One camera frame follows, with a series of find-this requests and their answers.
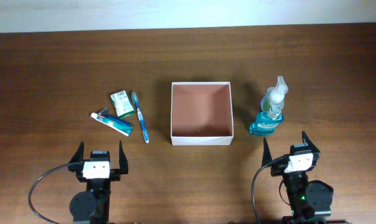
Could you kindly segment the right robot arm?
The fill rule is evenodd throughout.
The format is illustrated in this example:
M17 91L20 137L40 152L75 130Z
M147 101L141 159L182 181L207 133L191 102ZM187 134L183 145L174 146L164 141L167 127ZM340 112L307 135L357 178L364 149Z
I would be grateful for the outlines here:
M276 159L272 158L266 139L263 140L263 158L261 166L270 168L272 177L281 176L285 186L291 216L284 216L282 223L327 223L331 216L334 189L320 180L308 180L307 173L313 170L319 159L320 150L303 131L303 142L293 144L289 153Z

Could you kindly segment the blue mouthwash bottle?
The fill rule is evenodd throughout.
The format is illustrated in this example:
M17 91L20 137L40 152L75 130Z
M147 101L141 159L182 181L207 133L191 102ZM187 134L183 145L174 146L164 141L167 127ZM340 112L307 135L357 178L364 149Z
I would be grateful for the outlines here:
M273 134L276 127L284 121L284 115L271 114L267 111L258 113L254 123L250 125L249 132L258 136L269 136Z

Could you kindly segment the green white toothpaste tube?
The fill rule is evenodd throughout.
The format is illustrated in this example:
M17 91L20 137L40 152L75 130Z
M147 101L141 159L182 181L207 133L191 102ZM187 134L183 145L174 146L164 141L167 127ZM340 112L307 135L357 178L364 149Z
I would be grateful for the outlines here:
M122 123L121 121L115 121L110 119L109 117L103 116L102 114L97 114L97 113L91 113L90 115L95 121L98 121L115 131L125 135L129 136L133 130L132 126L129 126L127 124Z

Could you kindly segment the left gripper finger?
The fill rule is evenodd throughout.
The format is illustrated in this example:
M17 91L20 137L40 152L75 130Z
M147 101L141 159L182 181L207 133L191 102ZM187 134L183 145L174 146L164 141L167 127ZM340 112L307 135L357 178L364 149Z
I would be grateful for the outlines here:
M119 166L120 166L120 174L128 173L128 160L123 150L122 141L119 141Z
M70 159L69 163L81 162L83 160L84 142L81 141L75 154Z

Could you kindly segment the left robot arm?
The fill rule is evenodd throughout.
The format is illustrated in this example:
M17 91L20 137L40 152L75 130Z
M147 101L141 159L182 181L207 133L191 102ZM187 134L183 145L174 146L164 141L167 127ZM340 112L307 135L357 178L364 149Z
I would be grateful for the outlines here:
M84 143L81 142L68 164L86 189L77 193L70 201L69 210L73 223L106 224L110 216L111 183L128 174L128 160L122 142L118 146L119 168L111 168L109 151L92 151L88 159L83 158Z

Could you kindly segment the blue white toothbrush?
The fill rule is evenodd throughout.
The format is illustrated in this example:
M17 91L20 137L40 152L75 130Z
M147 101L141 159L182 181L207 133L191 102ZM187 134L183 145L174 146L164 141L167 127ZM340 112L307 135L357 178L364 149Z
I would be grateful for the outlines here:
M148 135L145 123L144 123L143 114L142 114L141 109L139 107L139 100L138 100L138 96L137 96L136 92L132 92L131 98L132 98L132 101L133 101L133 103L136 107L136 112L137 112L137 116L138 116L138 119L139 119L139 122L140 122L140 125L141 125L144 141L146 143L149 143L149 135Z

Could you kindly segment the green white soap box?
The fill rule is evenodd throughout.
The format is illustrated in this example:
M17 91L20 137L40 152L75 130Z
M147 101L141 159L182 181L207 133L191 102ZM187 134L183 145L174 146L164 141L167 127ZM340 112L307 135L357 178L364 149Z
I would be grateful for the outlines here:
M134 114L133 106L125 90L114 93L110 96L116 109L116 115L120 119Z

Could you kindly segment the clear spray bottle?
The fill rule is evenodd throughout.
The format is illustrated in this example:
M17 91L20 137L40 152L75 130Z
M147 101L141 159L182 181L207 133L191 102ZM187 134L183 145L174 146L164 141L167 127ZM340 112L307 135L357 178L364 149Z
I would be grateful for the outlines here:
M278 106L281 110L284 107L285 94L288 86L282 76L278 76L275 87L269 87L260 102L261 111L268 111L272 106Z

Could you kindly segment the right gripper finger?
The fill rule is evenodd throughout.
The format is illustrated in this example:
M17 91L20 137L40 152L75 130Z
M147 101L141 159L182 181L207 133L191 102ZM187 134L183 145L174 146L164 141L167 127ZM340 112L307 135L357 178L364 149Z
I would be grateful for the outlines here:
M311 150L311 152L313 154L319 154L320 153L320 150L314 145L314 143L310 140L310 138L308 137L308 135L306 134L305 131L302 131L301 132L302 134L302 139L303 139L303 143L306 143L309 147L309 149Z
M271 156L271 152L270 152L270 148L269 148L269 145L268 145L268 141L264 137L263 138L263 157L262 157L261 166L262 167L266 166L267 164L271 163L272 160L273 159L272 159L272 156Z

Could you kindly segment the blue disposable razor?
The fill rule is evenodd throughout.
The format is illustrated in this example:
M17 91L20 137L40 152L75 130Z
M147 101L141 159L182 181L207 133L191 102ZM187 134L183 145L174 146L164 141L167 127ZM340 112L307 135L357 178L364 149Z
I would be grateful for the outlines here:
M119 119L119 118L116 117L116 116L112 116L112 115L110 115L110 114L107 114L107 113L106 113L107 110L108 110L108 108L104 108L102 111L99 112L99 115L102 115L102 116L104 116L104 117L106 117L106 118L108 118L108 119L110 119L110 120L112 120L112 121L114 121L114 122L116 122L116 123L120 123L120 124L123 124L123 125L125 125L125 126L130 126L130 127L132 127L132 124L131 124L131 123L126 122L126 121L123 121L122 119Z

